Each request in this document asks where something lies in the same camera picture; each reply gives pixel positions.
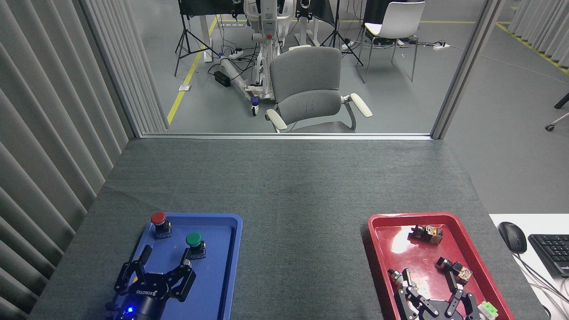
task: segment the curtain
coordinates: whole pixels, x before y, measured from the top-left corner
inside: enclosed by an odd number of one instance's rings
[[[125,98],[111,90],[78,9],[72,0],[0,0],[3,320],[31,311],[132,136],[116,102]]]
[[[110,73],[139,136],[165,132],[169,124],[160,107],[142,39],[127,0],[79,0]]]
[[[509,30],[559,65],[569,67],[569,0],[524,0]]]

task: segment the keyboard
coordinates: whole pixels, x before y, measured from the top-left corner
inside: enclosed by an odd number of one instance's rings
[[[527,238],[553,278],[569,277],[569,235],[529,235]]]

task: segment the gray fabric table cover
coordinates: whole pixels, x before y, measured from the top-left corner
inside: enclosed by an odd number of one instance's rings
[[[30,319],[103,319],[155,211],[243,218],[231,319],[383,319],[366,223],[427,211],[461,219],[516,319],[547,318],[442,141],[142,139],[127,145]]]

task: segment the green button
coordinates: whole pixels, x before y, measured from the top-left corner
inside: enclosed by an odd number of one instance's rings
[[[192,232],[187,237],[185,237],[185,242],[190,247],[195,247],[201,242],[201,234],[199,232]]]

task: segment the black mouse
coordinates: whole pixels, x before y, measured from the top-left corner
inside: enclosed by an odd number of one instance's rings
[[[508,249],[513,253],[524,253],[527,250],[526,236],[522,229],[511,222],[502,222],[498,225],[498,231]]]

